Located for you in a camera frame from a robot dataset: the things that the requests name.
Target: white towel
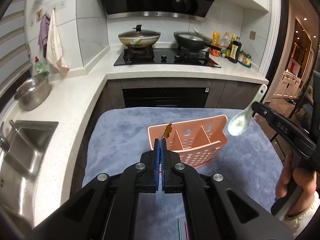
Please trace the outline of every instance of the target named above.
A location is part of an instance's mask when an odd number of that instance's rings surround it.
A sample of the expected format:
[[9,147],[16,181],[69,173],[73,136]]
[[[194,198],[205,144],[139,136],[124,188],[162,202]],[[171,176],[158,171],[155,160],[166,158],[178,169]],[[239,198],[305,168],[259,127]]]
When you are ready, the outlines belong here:
[[47,42],[47,60],[52,64],[62,75],[66,75],[69,68],[63,57],[62,46],[56,24],[54,10],[51,13],[49,25],[48,42]]

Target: ceiling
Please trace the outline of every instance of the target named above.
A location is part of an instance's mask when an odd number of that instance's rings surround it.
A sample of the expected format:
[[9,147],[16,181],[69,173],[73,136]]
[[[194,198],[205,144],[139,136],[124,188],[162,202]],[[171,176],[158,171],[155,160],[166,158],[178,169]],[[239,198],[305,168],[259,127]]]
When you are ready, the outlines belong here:
[[314,51],[318,50],[319,37],[319,17],[309,0],[289,0],[289,3],[294,8],[296,15],[301,19],[300,24],[306,30],[312,41]]

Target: basket divider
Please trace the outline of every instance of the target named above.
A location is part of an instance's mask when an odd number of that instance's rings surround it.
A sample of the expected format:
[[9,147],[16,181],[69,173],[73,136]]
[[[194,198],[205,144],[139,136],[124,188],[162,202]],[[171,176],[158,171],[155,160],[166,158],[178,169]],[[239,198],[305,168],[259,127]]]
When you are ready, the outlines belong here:
[[210,140],[207,136],[207,133],[205,132],[203,126],[201,125],[191,147],[195,148],[195,147],[203,146],[209,143],[210,143]]
[[171,151],[180,151],[180,150],[183,150],[183,147],[182,147],[182,143],[181,143],[178,131],[176,130],[173,137],[173,146]]

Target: white sleeve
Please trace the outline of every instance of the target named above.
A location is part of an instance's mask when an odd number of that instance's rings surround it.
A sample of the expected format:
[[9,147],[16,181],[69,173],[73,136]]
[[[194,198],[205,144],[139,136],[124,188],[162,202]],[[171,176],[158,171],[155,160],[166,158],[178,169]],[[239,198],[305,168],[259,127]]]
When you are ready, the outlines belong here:
[[313,215],[316,213],[318,207],[320,205],[318,192],[315,192],[315,198],[312,204],[301,214],[292,217],[285,218],[282,222],[291,229],[293,238],[296,238],[302,230],[307,226],[310,222]]

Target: gas stove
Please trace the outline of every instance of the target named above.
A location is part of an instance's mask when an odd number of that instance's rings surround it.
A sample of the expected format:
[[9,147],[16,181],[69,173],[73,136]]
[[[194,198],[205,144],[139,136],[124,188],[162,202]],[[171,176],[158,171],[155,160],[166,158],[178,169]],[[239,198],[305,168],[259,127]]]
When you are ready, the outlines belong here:
[[185,48],[128,48],[120,54],[114,66],[137,64],[180,64],[221,68],[206,51],[190,52]]

